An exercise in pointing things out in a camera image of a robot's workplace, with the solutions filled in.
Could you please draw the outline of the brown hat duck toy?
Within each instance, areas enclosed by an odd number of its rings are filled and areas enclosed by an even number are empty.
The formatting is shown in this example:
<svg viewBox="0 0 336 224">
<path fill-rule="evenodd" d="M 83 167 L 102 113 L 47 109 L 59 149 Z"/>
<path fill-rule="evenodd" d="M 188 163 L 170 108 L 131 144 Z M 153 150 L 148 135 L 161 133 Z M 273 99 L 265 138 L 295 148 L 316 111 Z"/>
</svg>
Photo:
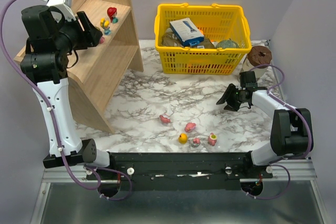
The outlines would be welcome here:
<svg viewBox="0 0 336 224">
<path fill-rule="evenodd" d="M 104 43 L 104 41 L 105 41 L 105 38 L 104 38 L 104 37 L 101 37 L 100 40 L 99 40 L 99 44 Z"/>
</svg>

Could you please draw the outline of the yellow blue duck toy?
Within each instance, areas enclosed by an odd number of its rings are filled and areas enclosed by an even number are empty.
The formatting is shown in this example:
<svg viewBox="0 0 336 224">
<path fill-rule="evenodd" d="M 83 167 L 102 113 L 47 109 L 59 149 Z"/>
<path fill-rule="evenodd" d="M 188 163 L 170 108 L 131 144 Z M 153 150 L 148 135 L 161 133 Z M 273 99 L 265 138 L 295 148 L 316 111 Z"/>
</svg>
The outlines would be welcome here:
<svg viewBox="0 0 336 224">
<path fill-rule="evenodd" d="M 106 20 L 105 18 L 100 19 L 100 27 L 103 29 L 105 35 L 110 35 L 110 22 Z"/>
</svg>

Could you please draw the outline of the red haired mermaid toy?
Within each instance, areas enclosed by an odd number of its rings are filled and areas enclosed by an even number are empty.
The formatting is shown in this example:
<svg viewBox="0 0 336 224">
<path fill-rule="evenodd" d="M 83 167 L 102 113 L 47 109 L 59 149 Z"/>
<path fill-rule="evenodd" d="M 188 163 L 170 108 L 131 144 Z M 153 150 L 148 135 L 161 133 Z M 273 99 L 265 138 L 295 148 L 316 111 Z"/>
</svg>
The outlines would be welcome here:
<svg viewBox="0 0 336 224">
<path fill-rule="evenodd" d="M 118 18 L 117 18 L 117 8 L 115 8 L 115 7 L 109 7 L 109 8 L 107 9 L 107 15 L 108 15 L 108 17 L 109 17 L 109 19 L 110 19 L 110 22 L 111 22 L 112 24 L 115 24 L 115 23 L 118 22 Z"/>
</svg>

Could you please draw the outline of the yellow rubber duck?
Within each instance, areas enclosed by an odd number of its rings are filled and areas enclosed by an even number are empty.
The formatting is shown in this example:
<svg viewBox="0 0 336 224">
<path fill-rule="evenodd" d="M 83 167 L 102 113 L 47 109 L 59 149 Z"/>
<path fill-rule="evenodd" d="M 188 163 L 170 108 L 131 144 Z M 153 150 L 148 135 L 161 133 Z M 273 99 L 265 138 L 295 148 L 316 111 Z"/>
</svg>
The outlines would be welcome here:
<svg viewBox="0 0 336 224">
<path fill-rule="evenodd" d="M 179 137 L 178 137 L 178 141 L 179 141 L 179 143 L 181 143 L 181 144 L 186 144 L 187 141 L 188 141 L 188 137 L 187 137 L 187 135 L 186 135 L 185 133 L 181 133 L 181 134 L 179 135 Z"/>
</svg>

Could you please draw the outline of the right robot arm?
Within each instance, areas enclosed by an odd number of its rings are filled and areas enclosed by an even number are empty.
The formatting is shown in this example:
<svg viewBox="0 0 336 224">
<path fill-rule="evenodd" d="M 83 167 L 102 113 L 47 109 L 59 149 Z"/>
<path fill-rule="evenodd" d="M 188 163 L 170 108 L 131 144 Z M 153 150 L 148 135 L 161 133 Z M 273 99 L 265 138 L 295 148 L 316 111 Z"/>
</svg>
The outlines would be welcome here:
<svg viewBox="0 0 336 224">
<path fill-rule="evenodd" d="M 216 104 L 225 104 L 224 109 L 228 111 L 238 111 L 247 103 L 272 119 L 269 142 L 249 154 L 253 165 L 265 166 L 284 157 L 306 157 L 313 149 L 310 111 L 292 107 L 266 87 L 260 87 L 254 71 L 241 72 L 239 79 L 240 88 L 231 83 Z"/>
</svg>

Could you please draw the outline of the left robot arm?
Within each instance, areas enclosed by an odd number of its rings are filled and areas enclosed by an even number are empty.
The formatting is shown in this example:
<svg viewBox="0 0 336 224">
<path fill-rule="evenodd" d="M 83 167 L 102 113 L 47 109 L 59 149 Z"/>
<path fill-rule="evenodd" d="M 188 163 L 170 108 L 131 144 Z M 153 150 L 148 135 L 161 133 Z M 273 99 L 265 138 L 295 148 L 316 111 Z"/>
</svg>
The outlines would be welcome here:
<svg viewBox="0 0 336 224">
<path fill-rule="evenodd" d="M 21 71 L 33 85 L 49 135 L 45 168 L 87 164 L 108 167 L 110 155 L 97 149 L 93 139 L 81 140 L 76 133 L 70 103 L 68 56 L 95 47 L 102 32 L 80 11 L 66 20 L 57 7 L 37 5 L 22 10 L 28 33 Z"/>
</svg>

